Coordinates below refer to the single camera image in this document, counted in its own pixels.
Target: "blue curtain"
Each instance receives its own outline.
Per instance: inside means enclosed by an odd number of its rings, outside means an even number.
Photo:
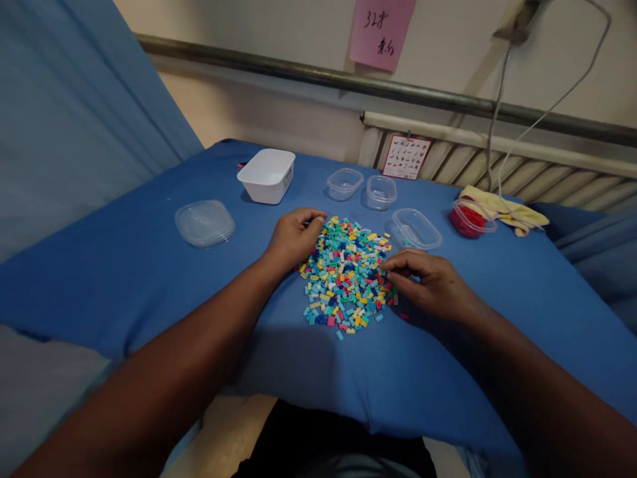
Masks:
[[[203,150],[111,0],[3,0],[0,64],[0,262]]]
[[[555,243],[637,335],[637,206]]]

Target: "container with red beads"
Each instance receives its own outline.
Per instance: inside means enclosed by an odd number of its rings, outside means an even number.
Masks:
[[[477,239],[487,232],[494,232],[498,228],[498,225],[491,219],[487,211],[477,202],[470,199],[455,200],[453,202],[453,210],[449,213],[449,220],[461,236],[469,239]]]

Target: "pink paper note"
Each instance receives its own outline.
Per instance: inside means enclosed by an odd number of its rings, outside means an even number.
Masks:
[[[395,71],[416,0],[356,0],[350,59]]]

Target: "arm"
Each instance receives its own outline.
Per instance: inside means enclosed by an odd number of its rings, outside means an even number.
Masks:
[[[533,472],[637,476],[637,429],[485,304],[448,261],[404,250],[382,269],[392,271],[390,280],[416,306],[477,343],[503,399],[494,406]],[[412,274],[419,283],[408,278]]]
[[[159,476],[235,367],[272,291],[314,248],[324,217],[302,208],[281,218],[257,262],[134,353],[13,476]]]

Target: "clear plastic container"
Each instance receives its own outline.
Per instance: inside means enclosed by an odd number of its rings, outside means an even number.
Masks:
[[[175,213],[179,234],[197,248],[208,248],[227,241],[234,234],[234,221],[228,209],[217,200],[183,206]]]
[[[393,214],[396,229],[393,231],[396,242],[401,247],[429,250],[440,247],[443,237],[440,232],[415,209],[399,209]]]
[[[348,200],[363,182],[363,175],[351,168],[339,169],[327,179],[334,200]]]
[[[279,204],[294,177],[294,159],[290,151],[262,149],[237,174],[254,202]]]
[[[367,205],[372,209],[385,210],[398,197],[396,183],[386,176],[372,176],[367,181]]]
[[[467,217],[467,212],[461,206],[470,206],[469,209],[479,214],[484,221],[484,226],[479,226]],[[459,234],[466,238],[477,239],[485,233],[495,232],[498,225],[485,208],[470,199],[457,199],[453,202],[453,210],[449,213],[449,220]]]

